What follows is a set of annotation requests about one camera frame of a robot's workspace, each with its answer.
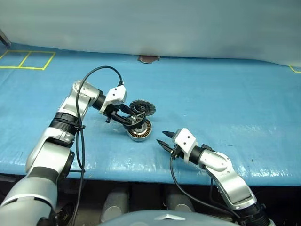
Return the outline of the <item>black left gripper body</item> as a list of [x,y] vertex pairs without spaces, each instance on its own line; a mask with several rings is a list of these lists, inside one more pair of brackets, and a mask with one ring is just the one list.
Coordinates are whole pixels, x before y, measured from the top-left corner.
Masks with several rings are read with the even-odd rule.
[[111,120],[113,120],[113,114],[117,113],[120,110],[120,105],[113,105],[109,104],[107,105],[105,109],[105,116],[107,117],[106,123],[110,123]]

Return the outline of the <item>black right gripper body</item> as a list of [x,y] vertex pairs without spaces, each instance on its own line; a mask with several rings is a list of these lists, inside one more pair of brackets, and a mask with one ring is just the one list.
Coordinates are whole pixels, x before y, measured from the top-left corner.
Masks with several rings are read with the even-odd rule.
[[181,149],[181,147],[179,145],[174,145],[172,151],[171,151],[171,157],[173,159],[176,159],[176,158],[184,158],[184,152],[183,150]]

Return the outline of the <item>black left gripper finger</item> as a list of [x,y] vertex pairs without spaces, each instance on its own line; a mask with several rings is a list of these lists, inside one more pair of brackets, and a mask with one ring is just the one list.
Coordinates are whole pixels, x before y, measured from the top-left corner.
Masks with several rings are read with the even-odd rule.
[[132,124],[132,121],[129,118],[120,116],[117,113],[113,114],[113,120],[115,120],[123,125],[131,125]]
[[127,105],[120,105],[120,110],[127,115],[135,115],[135,112]]

